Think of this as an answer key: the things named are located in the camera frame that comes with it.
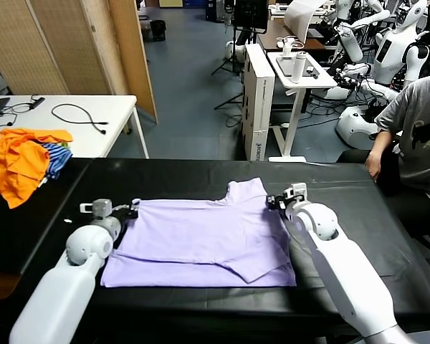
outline orange shirt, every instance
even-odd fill
[[[65,130],[17,128],[0,131],[0,194],[10,209],[29,199],[48,169],[48,151],[38,142],[70,141],[72,136]]]

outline shirt sleeve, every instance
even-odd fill
[[[268,272],[290,263],[290,257],[273,238],[263,238],[241,254],[225,259],[219,265],[239,275],[246,283],[252,283]]]
[[[374,122],[381,130],[393,134],[403,130],[404,119],[411,101],[414,84],[409,84],[396,98],[376,117]]]

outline folded shirt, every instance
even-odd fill
[[[106,287],[296,285],[290,235],[259,178],[219,201],[134,200],[138,218],[108,258]]]

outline desk leg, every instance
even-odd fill
[[[290,116],[290,123],[288,125],[287,136],[285,137],[284,145],[280,148],[282,156],[290,156],[292,150],[293,140],[295,139],[296,128],[298,126],[298,120],[300,120],[300,111],[306,89],[299,89],[295,95],[295,101],[293,102],[292,115]]]
[[[133,107],[132,113],[130,114],[131,121],[130,124],[133,126],[134,133],[138,135],[138,139],[142,145],[143,152],[145,153],[145,158],[149,159],[148,149],[146,148],[145,136],[143,136],[142,125],[140,125],[140,120],[138,119],[137,108]]]
[[[295,95],[295,101],[293,102],[292,114],[290,116],[290,122],[288,124],[287,136],[283,137],[282,128],[286,128],[281,125],[272,126],[272,132],[274,133],[275,139],[277,141],[277,145],[280,149],[281,157],[271,157],[269,161],[271,162],[305,162],[306,159],[304,156],[290,156],[290,152],[292,150],[293,139],[295,138],[296,128],[298,126],[298,121],[300,120],[300,111],[302,107],[302,102],[304,100],[304,96],[306,93],[306,89],[299,89]]]

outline floor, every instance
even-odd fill
[[[231,30],[223,24],[205,20],[200,9],[146,9],[151,19],[166,21],[166,40],[147,42],[150,77],[155,95],[159,124],[140,112],[145,139],[151,158],[233,160],[239,156],[237,106],[213,110],[219,103],[241,91],[239,77],[229,72],[211,72],[222,63],[224,46]],[[274,102],[292,102],[278,80]],[[322,115],[326,109],[302,115],[300,126],[336,118]],[[272,123],[287,122],[287,113],[273,113]],[[292,155],[312,162],[334,162],[347,146],[335,134],[336,121],[301,128],[297,131]],[[266,156],[278,156],[272,133],[269,133]],[[121,134],[110,157],[142,158],[143,153],[133,135]],[[430,344],[430,333],[414,333],[420,344]]]

